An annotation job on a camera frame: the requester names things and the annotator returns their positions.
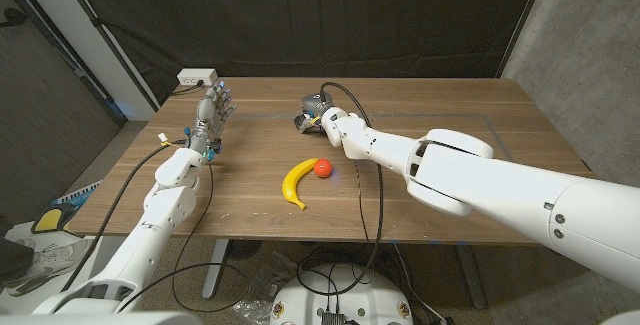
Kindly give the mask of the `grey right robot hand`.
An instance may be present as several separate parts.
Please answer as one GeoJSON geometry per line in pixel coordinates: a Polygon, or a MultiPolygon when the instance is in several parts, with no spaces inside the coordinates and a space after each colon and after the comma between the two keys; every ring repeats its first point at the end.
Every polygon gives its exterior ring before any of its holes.
{"type": "Polygon", "coordinates": [[[323,114],[331,107],[333,101],[330,94],[325,98],[321,94],[311,94],[301,99],[301,113],[294,118],[294,124],[301,134],[324,133],[321,119],[323,114]]]}

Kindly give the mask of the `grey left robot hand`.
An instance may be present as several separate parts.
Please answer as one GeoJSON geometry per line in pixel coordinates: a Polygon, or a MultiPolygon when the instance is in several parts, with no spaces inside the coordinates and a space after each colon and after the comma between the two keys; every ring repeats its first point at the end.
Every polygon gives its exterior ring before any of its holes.
{"type": "Polygon", "coordinates": [[[225,82],[216,80],[199,101],[194,126],[190,129],[186,146],[210,162],[221,151],[221,135],[231,114],[237,109],[232,105],[231,90],[225,82]]]}

